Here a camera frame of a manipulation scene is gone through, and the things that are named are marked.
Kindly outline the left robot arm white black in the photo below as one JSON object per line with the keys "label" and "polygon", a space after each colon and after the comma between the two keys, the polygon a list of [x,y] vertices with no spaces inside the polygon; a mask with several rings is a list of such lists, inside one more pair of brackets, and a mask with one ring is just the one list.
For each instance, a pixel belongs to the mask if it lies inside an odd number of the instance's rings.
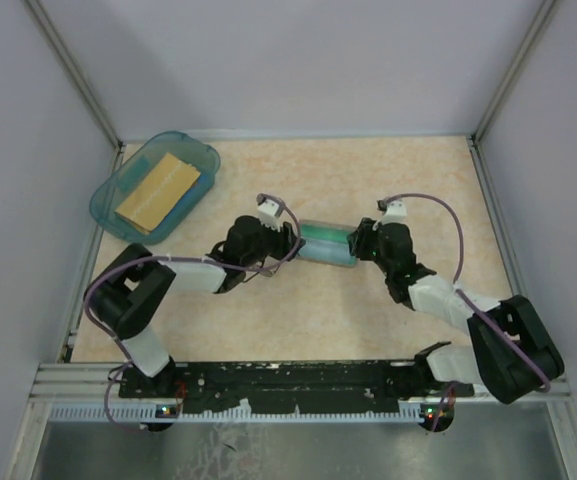
{"label": "left robot arm white black", "polygon": [[268,258],[278,266],[291,261],[303,245],[301,229],[276,219],[238,217],[226,239],[204,257],[165,257],[131,244],[93,281],[85,294],[85,313],[112,336],[140,383],[152,395],[169,394],[176,384],[173,360],[150,327],[159,305],[173,285],[188,291],[230,292],[249,272],[268,271]]}

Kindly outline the light blue cleaning cloth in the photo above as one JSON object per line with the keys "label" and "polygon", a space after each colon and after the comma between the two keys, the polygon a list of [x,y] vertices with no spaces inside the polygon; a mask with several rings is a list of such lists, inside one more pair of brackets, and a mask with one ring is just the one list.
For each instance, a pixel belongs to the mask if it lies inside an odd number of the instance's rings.
{"label": "light blue cleaning cloth", "polygon": [[353,267],[356,259],[350,255],[348,245],[339,242],[307,238],[300,249],[300,260],[339,267]]}

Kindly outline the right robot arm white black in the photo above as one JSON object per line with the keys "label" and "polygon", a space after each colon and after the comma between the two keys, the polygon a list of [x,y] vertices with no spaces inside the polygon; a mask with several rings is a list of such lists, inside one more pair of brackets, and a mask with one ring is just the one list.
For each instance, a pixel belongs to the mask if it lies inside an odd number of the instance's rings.
{"label": "right robot arm white black", "polygon": [[448,343],[427,355],[414,372],[422,393],[438,395],[450,382],[480,384],[511,404],[533,391],[548,391],[564,374],[563,358],[529,299],[466,293],[417,260],[406,225],[364,218],[348,235],[348,245],[352,256],[377,265],[395,303],[469,335],[469,347]]}

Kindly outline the black aviator sunglasses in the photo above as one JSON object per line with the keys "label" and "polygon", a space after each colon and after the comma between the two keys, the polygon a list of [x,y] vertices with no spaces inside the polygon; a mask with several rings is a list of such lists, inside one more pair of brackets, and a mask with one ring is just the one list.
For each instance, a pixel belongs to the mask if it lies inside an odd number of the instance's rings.
{"label": "black aviator sunglasses", "polygon": [[263,272],[260,272],[260,275],[270,278],[270,277],[273,277],[279,271],[279,269],[280,269],[280,267],[276,266],[274,268],[267,269],[267,270],[264,270]]}

